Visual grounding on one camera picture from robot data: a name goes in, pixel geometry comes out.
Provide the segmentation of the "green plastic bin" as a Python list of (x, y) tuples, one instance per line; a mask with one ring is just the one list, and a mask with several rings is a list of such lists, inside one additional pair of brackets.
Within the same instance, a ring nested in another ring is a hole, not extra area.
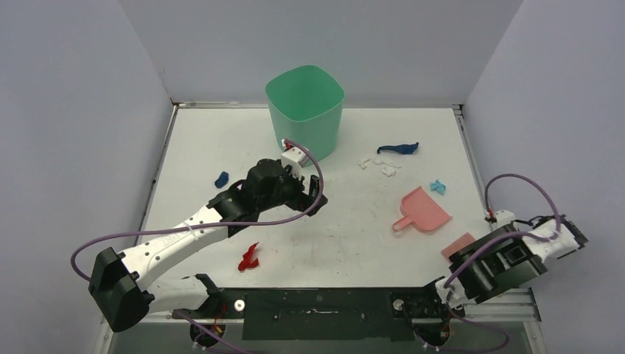
[(276, 141), (289, 139), (320, 161), (334, 152), (345, 91), (319, 66), (304, 65), (283, 72), (265, 86)]

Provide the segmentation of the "pink hand brush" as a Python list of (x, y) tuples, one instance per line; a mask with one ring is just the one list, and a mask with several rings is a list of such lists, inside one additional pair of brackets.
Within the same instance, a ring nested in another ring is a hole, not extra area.
[(457, 251), (462, 250), (464, 247), (471, 245), (474, 243), (476, 239), (469, 233), (466, 232), (458, 239), (454, 240), (451, 244), (441, 250), (441, 255), (449, 260), (450, 257), (455, 254)]

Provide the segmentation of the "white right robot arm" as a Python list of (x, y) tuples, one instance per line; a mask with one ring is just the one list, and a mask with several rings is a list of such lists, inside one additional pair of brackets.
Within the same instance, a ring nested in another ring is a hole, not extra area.
[(507, 238), (519, 233), (511, 222), (451, 254), (452, 274), (418, 293), (419, 311), (435, 316), (446, 304), (481, 304), (546, 273), (546, 260), (563, 258), (588, 243), (574, 223), (563, 215), (560, 221), (557, 229), (555, 218), (540, 218), (532, 230)]

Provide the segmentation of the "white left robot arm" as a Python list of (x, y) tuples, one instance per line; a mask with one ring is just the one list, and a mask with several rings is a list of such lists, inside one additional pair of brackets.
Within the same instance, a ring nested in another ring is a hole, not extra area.
[(88, 291), (113, 332), (137, 325), (147, 314), (193, 310), (208, 318), (220, 307), (219, 289), (206, 274), (160, 278), (200, 250), (261, 226), (261, 213), (277, 207), (313, 216), (327, 203), (321, 172), (305, 178), (293, 165), (261, 159), (246, 178), (218, 193), (178, 227), (155, 230), (154, 238), (123, 251), (109, 247), (94, 260)]

